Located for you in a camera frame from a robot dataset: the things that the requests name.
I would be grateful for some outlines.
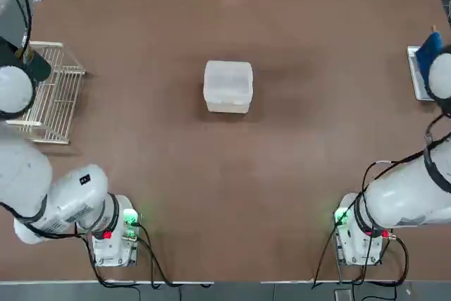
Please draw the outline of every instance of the brown table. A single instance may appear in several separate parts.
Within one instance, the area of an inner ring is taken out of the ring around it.
[[[72,145],[46,151],[55,178],[102,166],[177,281],[311,279],[341,197],[420,150],[438,112],[415,100],[407,45],[432,24],[451,38],[440,0],[43,0],[33,24],[90,72]],[[215,59],[252,64],[246,116],[206,110]],[[94,279],[80,241],[22,244],[5,211],[0,229],[1,280]],[[398,233],[409,279],[450,279],[449,226]],[[395,247],[370,278],[398,276]],[[149,280],[148,262],[103,275]],[[337,278],[330,248],[320,279]]]

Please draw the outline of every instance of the blue cloth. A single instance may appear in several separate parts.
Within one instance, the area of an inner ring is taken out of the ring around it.
[[[442,48],[442,37],[439,32],[434,32],[415,53],[416,61],[418,62],[418,67],[426,86],[429,84],[429,70],[431,69],[432,62]]]

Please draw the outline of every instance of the plastic box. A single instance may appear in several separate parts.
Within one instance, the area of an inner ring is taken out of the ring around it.
[[[209,61],[204,98],[210,112],[247,113],[252,101],[252,67],[237,61]]]

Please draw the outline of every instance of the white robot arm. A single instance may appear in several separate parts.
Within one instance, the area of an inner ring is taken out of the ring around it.
[[[0,13],[10,0],[0,0]],[[2,50],[0,64],[0,205],[14,219],[17,236],[26,243],[64,234],[75,223],[92,235],[98,266],[127,266],[135,260],[137,213],[127,197],[107,192],[102,169],[89,165],[52,183],[46,156],[10,130],[4,122],[22,113],[34,99],[35,80],[22,61]]]
[[[451,47],[445,47],[431,65],[428,91],[448,117],[451,112],[450,70]],[[335,212],[335,221],[341,219],[335,238],[340,249],[338,259],[345,265],[377,264],[383,230],[451,223],[450,173],[451,141],[444,139],[433,149],[427,146],[423,155],[369,183],[362,195],[345,195]]]

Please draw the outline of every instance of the metal dish rack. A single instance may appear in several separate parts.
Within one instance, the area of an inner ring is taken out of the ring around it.
[[[75,104],[86,70],[59,42],[31,42],[30,47],[51,65],[51,74],[36,89],[30,110],[7,123],[33,142],[69,144]]]

